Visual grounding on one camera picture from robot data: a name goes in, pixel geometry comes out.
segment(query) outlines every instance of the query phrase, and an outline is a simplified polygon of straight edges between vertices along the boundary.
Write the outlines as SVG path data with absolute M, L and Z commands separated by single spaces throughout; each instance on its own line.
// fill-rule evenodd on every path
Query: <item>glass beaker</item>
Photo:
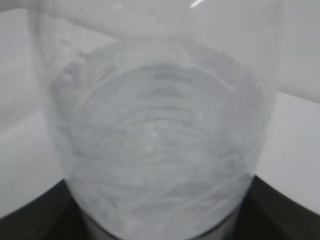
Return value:
M 279 0 L 33 0 L 50 131 L 97 240 L 222 240 L 273 106 Z

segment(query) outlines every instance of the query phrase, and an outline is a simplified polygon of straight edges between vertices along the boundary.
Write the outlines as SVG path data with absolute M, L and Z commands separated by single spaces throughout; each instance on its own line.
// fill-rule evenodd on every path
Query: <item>black base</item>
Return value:
M 214 240 L 209 232 L 200 237 L 197 240 Z M 224 240 L 320 240 L 320 216 L 256 178 L 240 210 L 233 238 L 225 237 Z M 0 219 L 0 240 L 89 239 L 82 213 L 70 199 L 64 182 Z

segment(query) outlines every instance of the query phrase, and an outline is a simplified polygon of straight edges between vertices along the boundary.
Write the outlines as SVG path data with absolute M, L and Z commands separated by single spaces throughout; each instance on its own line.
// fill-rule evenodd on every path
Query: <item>white surface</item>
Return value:
M 42 195 L 62 179 L 41 112 L 0 135 L 0 217 Z
M 62 179 L 39 110 L 32 69 L 26 12 L 2 12 L 0 218 L 39 197 Z
M 320 105 L 280 93 L 257 174 L 320 214 Z
M 320 1 L 285 2 L 281 89 L 320 103 Z M 62 177 L 37 113 L 25 17 L 24 10 L 0 14 L 0 217 Z M 281 93 L 272 126 L 258 174 L 320 214 L 319 106 Z
M 281 90 L 320 104 L 320 0 L 285 0 Z

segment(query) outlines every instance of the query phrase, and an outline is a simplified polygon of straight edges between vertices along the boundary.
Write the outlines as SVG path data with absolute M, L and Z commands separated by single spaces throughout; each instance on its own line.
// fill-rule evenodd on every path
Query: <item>clear plastic container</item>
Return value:
M 222 240 L 277 91 L 281 1 L 34 0 L 30 9 L 50 131 L 95 238 Z

